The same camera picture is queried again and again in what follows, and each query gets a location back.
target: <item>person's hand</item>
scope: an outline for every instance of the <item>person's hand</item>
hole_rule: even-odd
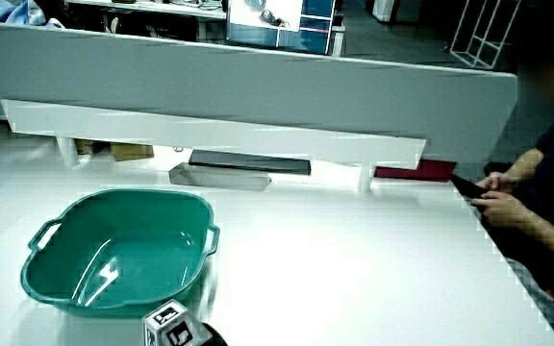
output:
[[[477,183],[487,190],[510,193],[515,190],[517,181],[506,173],[492,172],[489,177]]]
[[[482,214],[496,228],[525,230],[534,214],[517,198],[504,192],[489,191],[482,198],[472,199],[470,203],[472,206],[483,207]]]

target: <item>person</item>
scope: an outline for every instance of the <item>person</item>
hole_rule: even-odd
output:
[[[519,21],[519,70],[554,105],[554,1]],[[489,192],[471,204],[554,329],[554,125],[508,171],[478,185]]]

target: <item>desk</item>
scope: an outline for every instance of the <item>desk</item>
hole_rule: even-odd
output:
[[[214,300],[196,310],[230,345],[554,345],[450,184],[377,180],[368,194],[286,178],[265,192],[170,185],[166,171],[180,159],[156,148],[153,160],[97,155],[65,169],[52,138],[0,133],[0,345],[142,344],[139,320],[70,316],[19,282],[44,221],[123,186],[190,191],[212,204],[221,228],[207,283]]]
[[[69,3],[129,11],[158,12],[193,16],[198,19],[198,41],[204,41],[207,39],[207,20],[226,20],[226,13],[221,8],[203,10],[193,6],[172,3],[164,4],[148,0],[139,0],[134,4],[114,3],[111,0],[69,0]]]

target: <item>basin handle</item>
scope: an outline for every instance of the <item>basin handle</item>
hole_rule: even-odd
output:
[[[53,220],[49,220],[44,222],[42,227],[39,229],[39,231],[34,235],[34,237],[29,242],[29,248],[33,251],[39,251],[38,243],[42,240],[42,237],[50,230],[51,227],[62,223],[62,220],[60,218],[56,218]]]
[[[217,244],[219,243],[219,228],[217,226],[211,226],[207,232],[213,233],[213,239],[211,241],[211,247],[207,250],[206,254],[212,255],[217,251]]]

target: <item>green plastic basin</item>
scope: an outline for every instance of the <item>green plastic basin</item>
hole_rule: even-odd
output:
[[[29,243],[21,284],[32,298],[78,314],[144,315],[185,300],[218,239],[213,209],[196,195],[105,190],[44,223]]]

